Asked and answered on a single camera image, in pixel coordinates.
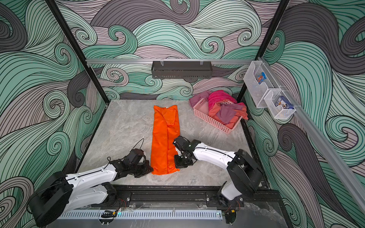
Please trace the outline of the orange t-shirt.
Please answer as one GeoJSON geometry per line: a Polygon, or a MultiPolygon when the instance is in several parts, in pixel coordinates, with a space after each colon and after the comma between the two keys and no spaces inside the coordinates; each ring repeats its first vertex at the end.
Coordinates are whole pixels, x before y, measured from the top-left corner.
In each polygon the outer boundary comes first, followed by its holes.
{"type": "Polygon", "coordinates": [[[167,175],[180,171],[174,156],[177,151],[173,142],[180,135],[178,107],[154,106],[154,127],[151,148],[153,175],[167,175]]]}

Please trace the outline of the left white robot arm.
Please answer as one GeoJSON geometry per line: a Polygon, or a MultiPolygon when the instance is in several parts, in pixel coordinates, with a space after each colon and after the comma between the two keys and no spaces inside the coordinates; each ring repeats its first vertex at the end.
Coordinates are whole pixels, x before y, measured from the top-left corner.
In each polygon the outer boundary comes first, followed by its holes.
{"type": "Polygon", "coordinates": [[[63,213],[84,206],[113,207],[123,202],[112,182],[128,175],[143,177],[154,169],[144,151],[132,149],[121,159],[81,173],[52,174],[29,198],[28,207],[38,227],[44,227],[63,213]]]}

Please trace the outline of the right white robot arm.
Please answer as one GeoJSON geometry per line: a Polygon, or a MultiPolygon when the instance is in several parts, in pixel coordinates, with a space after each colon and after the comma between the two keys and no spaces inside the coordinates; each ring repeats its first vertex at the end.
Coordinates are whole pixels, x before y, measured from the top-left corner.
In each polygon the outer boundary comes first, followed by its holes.
{"type": "Polygon", "coordinates": [[[262,169],[246,151],[224,151],[199,140],[189,141],[183,136],[175,138],[173,145],[177,151],[174,162],[178,169],[192,166],[196,161],[204,161],[228,172],[230,180],[224,182],[212,197],[221,206],[229,207],[237,197],[253,198],[257,193],[263,178],[262,169]]]}

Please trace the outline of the pink perforated plastic basket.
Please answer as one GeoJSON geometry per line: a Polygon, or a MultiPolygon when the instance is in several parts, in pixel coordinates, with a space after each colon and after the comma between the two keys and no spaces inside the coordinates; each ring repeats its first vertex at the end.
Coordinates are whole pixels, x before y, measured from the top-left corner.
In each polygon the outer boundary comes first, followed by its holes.
{"type": "Polygon", "coordinates": [[[227,127],[226,125],[222,124],[221,122],[215,120],[214,118],[208,116],[209,113],[209,106],[208,101],[204,98],[202,98],[194,107],[194,115],[206,123],[212,125],[213,127],[225,132],[226,134],[230,134],[238,125],[238,123],[241,121],[242,117],[239,117],[237,122],[234,124],[232,128],[227,127]]]}

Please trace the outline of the coral salmon t-shirt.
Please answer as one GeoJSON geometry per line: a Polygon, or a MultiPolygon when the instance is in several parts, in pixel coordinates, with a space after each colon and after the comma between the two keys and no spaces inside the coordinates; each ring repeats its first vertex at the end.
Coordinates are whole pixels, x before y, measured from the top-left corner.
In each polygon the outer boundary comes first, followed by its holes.
{"type": "Polygon", "coordinates": [[[233,129],[240,118],[248,120],[247,107],[244,103],[215,103],[209,110],[208,116],[220,122],[229,129],[233,129]]]}

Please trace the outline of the mauve purple t-shirt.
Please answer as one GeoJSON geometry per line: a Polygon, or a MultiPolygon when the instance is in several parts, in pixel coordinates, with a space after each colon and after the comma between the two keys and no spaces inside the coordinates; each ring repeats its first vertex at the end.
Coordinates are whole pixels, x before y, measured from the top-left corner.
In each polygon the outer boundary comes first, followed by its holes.
{"type": "Polygon", "coordinates": [[[220,122],[223,124],[229,124],[231,122],[236,122],[233,119],[235,117],[242,119],[247,119],[247,108],[244,103],[236,104],[219,104],[218,112],[215,115],[220,122]]]}
{"type": "Polygon", "coordinates": [[[189,104],[191,108],[193,108],[201,99],[208,101],[208,97],[212,92],[209,90],[206,90],[204,92],[201,92],[199,94],[196,94],[192,98],[189,99],[189,104]]]}

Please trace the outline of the magenta pink t-shirt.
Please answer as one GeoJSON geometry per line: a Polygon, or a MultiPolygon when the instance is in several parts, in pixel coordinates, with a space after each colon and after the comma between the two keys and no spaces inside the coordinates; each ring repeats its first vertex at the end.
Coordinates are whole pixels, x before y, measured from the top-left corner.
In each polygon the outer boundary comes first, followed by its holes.
{"type": "Polygon", "coordinates": [[[237,103],[237,100],[230,96],[228,93],[224,92],[223,90],[218,90],[212,92],[208,96],[208,107],[209,111],[211,111],[216,103],[222,103],[230,101],[234,104],[237,103]]]}

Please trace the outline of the clear plastic bin upper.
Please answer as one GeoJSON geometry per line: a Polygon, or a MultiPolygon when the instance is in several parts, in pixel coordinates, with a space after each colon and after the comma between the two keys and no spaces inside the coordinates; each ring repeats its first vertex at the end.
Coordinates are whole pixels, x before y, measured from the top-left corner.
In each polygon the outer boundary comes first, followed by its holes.
{"type": "Polygon", "coordinates": [[[257,108],[266,108],[268,92],[277,87],[270,67],[262,61],[252,61],[244,76],[244,83],[257,108]]]}

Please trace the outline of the red blue small item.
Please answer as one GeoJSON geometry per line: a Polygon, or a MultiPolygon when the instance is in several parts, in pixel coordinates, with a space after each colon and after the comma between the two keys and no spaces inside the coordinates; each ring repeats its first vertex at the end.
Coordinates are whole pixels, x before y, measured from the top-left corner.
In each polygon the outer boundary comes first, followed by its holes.
{"type": "Polygon", "coordinates": [[[256,81],[259,85],[261,85],[265,80],[267,79],[267,76],[264,72],[259,73],[256,75],[256,81]]]}

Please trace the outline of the blue white small box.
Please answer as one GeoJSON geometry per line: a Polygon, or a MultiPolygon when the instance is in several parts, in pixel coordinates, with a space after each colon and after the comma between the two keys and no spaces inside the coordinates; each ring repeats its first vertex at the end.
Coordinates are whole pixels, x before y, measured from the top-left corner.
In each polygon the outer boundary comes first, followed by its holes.
{"type": "Polygon", "coordinates": [[[275,106],[281,106],[283,109],[294,109],[294,105],[285,96],[279,96],[275,102],[275,106]]]}

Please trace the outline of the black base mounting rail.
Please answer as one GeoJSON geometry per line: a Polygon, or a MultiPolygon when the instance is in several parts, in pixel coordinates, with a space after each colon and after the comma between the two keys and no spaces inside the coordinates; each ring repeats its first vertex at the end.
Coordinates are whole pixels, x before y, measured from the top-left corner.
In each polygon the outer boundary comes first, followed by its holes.
{"type": "Polygon", "coordinates": [[[259,188],[252,196],[238,196],[233,200],[224,199],[219,195],[218,186],[132,186],[113,185],[116,190],[116,200],[102,203],[102,207],[115,208],[122,204],[124,207],[133,205],[176,204],[206,206],[223,210],[243,208],[246,204],[254,204],[269,210],[283,209],[284,203],[278,191],[259,188]]]}

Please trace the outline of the black perforated wall tray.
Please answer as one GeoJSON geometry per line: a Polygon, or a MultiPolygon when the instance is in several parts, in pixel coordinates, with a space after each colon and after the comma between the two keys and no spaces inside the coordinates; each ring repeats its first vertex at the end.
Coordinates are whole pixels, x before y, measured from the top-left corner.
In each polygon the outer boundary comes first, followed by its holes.
{"type": "Polygon", "coordinates": [[[206,79],[211,78],[213,67],[207,61],[154,61],[152,76],[155,79],[206,79]]]}

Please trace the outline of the black corner frame post right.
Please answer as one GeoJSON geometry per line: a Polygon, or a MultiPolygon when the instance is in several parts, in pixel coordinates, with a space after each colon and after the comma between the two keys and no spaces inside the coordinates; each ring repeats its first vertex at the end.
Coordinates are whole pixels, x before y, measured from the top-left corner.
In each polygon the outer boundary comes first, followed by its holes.
{"type": "Polygon", "coordinates": [[[240,23],[225,37],[225,59],[257,60],[269,48],[289,1],[240,1],[234,19],[240,23]]]}

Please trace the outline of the black corner frame post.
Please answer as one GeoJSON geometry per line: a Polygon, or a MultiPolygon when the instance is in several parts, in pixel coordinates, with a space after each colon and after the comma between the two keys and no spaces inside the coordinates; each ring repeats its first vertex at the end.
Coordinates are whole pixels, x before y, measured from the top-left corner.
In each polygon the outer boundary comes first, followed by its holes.
{"type": "Polygon", "coordinates": [[[98,81],[98,78],[94,72],[94,70],[87,65],[86,63],[86,57],[84,53],[82,52],[80,46],[78,45],[75,37],[72,34],[71,29],[69,28],[66,20],[61,14],[61,11],[59,10],[57,4],[55,1],[52,0],[45,0],[45,3],[47,4],[48,8],[50,9],[51,13],[53,14],[54,18],[56,19],[57,23],[59,24],[60,28],[62,29],[63,33],[65,34],[67,40],[70,42],[71,47],[75,51],[77,57],[81,61],[81,64],[85,71],[87,72],[88,76],[90,77],[92,83],[96,87],[97,91],[101,95],[103,101],[106,103],[106,105],[110,104],[110,100],[107,98],[106,93],[104,92],[101,84],[98,81]]]}
{"type": "Polygon", "coordinates": [[[269,48],[289,1],[240,1],[234,19],[240,23],[225,37],[225,59],[257,60],[269,48]]]}

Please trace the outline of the black corner frame post left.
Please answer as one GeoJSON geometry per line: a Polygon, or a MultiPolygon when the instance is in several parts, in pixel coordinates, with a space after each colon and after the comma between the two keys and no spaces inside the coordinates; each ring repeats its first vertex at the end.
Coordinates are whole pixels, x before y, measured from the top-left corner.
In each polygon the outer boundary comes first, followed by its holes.
{"type": "Polygon", "coordinates": [[[94,72],[94,70],[87,65],[86,63],[86,57],[84,53],[82,52],[80,46],[78,45],[75,37],[72,34],[71,29],[69,28],[66,20],[61,14],[61,11],[59,10],[57,4],[55,1],[52,0],[45,0],[45,3],[47,4],[48,8],[50,9],[51,13],[53,14],[54,18],[56,19],[57,23],[59,24],[60,28],[62,29],[63,33],[65,34],[67,40],[70,42],[71,47],[75,51],[77,57],[81,61],[81,64],[85,71],[87,72],[88,76],[90,77],[92,83],[96,87],[97,91],[101,95],[103,101],[106,103],[106,105],[110,104],[110,100],[107,98],[106,93],[104,92],[101,84],[98,81],[98,78],[94,72]]]}

